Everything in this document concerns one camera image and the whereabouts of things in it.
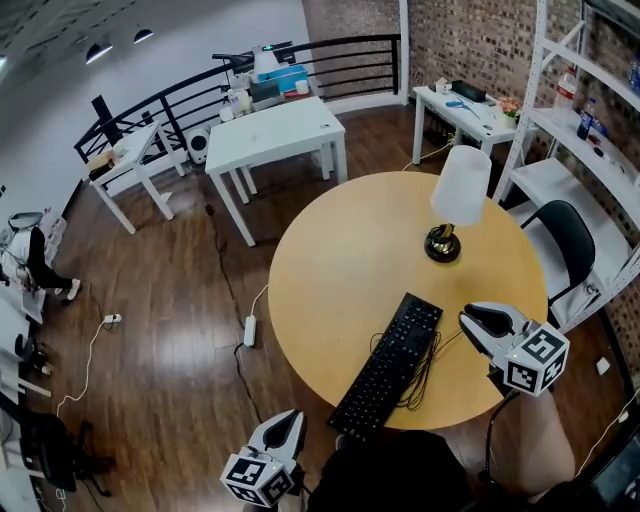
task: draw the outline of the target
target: black keyboard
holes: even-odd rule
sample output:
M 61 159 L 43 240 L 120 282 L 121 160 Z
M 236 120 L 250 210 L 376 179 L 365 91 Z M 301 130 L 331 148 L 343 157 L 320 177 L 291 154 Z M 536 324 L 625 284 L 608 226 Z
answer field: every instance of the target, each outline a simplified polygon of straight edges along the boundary
M 328 425 L 361 441 L 381 428 L 433 342 L 441 316 L 440 308 L 407 293 Z

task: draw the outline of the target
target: shoe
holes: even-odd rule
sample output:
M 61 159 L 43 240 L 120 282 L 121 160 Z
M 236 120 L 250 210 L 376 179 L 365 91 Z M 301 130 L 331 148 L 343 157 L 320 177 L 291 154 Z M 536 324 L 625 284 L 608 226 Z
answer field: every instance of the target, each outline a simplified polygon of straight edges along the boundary
M 80 279 L 72 279 L 71 283 L 71 289 L 69 290 L 69 294 L 67 295 L 67 300 L 75 299 L 76 295 L 78 295 L 78 291 L 80 290 L 80 286 L 82 285 Z

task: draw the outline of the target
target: round wooden table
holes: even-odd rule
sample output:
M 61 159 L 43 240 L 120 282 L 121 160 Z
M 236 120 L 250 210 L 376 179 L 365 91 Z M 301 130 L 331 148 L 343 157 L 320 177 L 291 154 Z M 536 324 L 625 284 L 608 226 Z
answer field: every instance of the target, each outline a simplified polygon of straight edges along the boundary
M 355 179 L 311 203 L 282 237 L 269 275 L 269 310 L 278 342 L 300 377 L 337 405 L 369 357 L 369 341 L 410 292 L 443 309 L 443 342 L 456 334 L 470 302 L 502 302 L 542 323 L 544 275 L 514 220 L 489 199 L 480 224 L 457 227 L 457 261 L 425 254 L 428 231 L 443 221 L 431 210 L 437 176 L 389 172 Z M 464 334 L 431 368 L 414 412 L 396 409 L 386 426 L 435 429 L 487 411 L 501 395 L 489 361 Z

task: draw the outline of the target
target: white table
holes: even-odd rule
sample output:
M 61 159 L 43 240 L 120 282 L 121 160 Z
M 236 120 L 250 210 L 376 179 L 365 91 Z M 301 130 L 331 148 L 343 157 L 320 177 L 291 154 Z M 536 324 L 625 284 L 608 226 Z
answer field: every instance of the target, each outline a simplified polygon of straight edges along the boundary
M 220 124 L 211 130 L 205 170 L 249 246 L 256 243 L 222 181 L 222 174 L 231 174 L 242 201 L 246 203 L 248 199 L 238 176 L 238 168 L 242 169 L 251 192 L 255 193 L 247 166 L 320 150 L 325 179 L 328 179 L 333 168 L 333 156 L 338 183 L 344 183 L 347 181 L 344 135 L 344 127 L 317 97 L 278 105 Z
M 429 87 L 414 87 L 416 93 L 416 125 L 413 139 L 413 163 L 420 163 L 422 155 L 422 134 L 424 132 L 424 109 L 435 112 L 440 117 L 456 127 L 454 144 L 460 144 L 462 133 L 466 133 L 473 139 L 482 143 L 481 151 L 491 156 L 493 146 L 501 142 L 512 141 L 515 137 L 515 128 L 506 128 L 500 119 L 502 109 L 498 101 L 487 94 L 487 101 L 484 103 L 474 103 L 471 100 L 462 98 L 451 91 L 444 93 L 433 92 Z M 450 101 L 462 101 L 478 114 L 480 119 L 472 112 L 464 108 L 447 107 Z M 531 135 L 535 128 L 531 128 L 526 143 L 523 146 L 524 154 L 527 153 L 531 144 Z
M 160 197 L 160 194 L 151 183 L 151 180 L 149 179 L 149 176 L 147 176 L 147 173 L 144 171 L 144 166 L 142 165 L 142 159 L 149 150 L 151 144 L 153 144 L 156 134 L 160 136 L 160 140 L 164 144 L 164 147 L 167 149 L 169 157 L 171 158 L 173 165 L 178 171 L 178 174 L 180 176 L 184 176 L 184 169 L 182 169 L 180 160 L 178 160 L 178 157 L 171 147 L 171 143 L 167 138 L 167 134 L 162 129 L 160 122 L 156 121 L 155 123 L 150 124 L 149 126 L 145 126 L 144 128 L 140 128 L 132 134 L 124 137 L 120 141 L 120 145 L 127 149 L 126 154 L 120 160 L 118 160 L 118 163 L 115 165 L 115 167 L 113 167 L 113 169 L 111 169 L 108 173 L 100 176 L 95 181 L 91 181 L 91 184 L 96 189 L 96 192 L 98 192 L 98 195 L 107 204 L 113 214 L 118 217 L 118 220 L 122 222 L 122 225 L 127 229 L 127 231 L 132 235 L 135 234 L 136 228 L 133 227 L 133 224 L 131 224 L 125 214 L 122 213 L 122 210 L 120 210 L 113 199 L 111 199 L 111 196 L 109 196 L 108 192 L 104 188 L 104 185 L 107 182 L 116 179 L 118 176 L 121 176 L 124 173 L 133 170 L 136 172 L 138 178 L 140 179 L 140 182 L 142 183 L 144 188 L 147 189 L 147 192 L 149 193 L 153 201 L 158 205 L 158 208 L 160 208 L 160 211 L 164 214 L 164 216 L 168 220 L 173 219 L 173 212 L 169 209 L 169 206 L 167 206 L 167 203 L 162 199 L 162 197 Z

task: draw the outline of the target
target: white lampshade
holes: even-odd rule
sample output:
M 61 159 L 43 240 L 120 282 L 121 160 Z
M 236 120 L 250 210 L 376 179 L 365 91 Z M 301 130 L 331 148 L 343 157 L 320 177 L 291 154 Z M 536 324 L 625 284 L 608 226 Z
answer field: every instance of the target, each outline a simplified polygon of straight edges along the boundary
M 471 146 L 454 146 L 431 196 L 431 207 L 450 224 L 476 224 L 482 218 L 491 159 Z
M 262 48 L 256 48 L 253 50 L 254 53 L 254 65 L 253 69 L 256 74 L 256 78 L 264 73 L 271 73 L 272 71 L 276 71 L 280 69 L 280 64 L 278 63 L 278 59 L 273 54 L 272 51 L 262 51 Z

